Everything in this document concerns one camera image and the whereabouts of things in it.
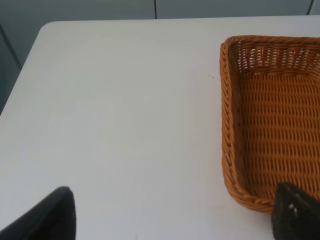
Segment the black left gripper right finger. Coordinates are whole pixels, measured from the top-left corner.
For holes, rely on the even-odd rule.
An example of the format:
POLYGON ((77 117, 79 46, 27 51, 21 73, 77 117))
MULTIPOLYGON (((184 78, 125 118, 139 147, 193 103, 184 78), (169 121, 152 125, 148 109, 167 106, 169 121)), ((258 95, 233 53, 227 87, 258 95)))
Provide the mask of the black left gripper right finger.
POLYGON ((320 202, 291 183, 279 183, 271 225, 276 240, 318 240, 320 202))

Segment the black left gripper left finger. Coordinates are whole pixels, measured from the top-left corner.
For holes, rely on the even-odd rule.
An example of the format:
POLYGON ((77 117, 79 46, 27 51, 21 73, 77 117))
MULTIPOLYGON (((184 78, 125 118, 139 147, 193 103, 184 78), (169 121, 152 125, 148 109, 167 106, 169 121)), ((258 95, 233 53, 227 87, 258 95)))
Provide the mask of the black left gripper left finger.
POLYGON ((72 190, 60 186, 0 231, 2 240, 74 240, 76 206, 72 190))

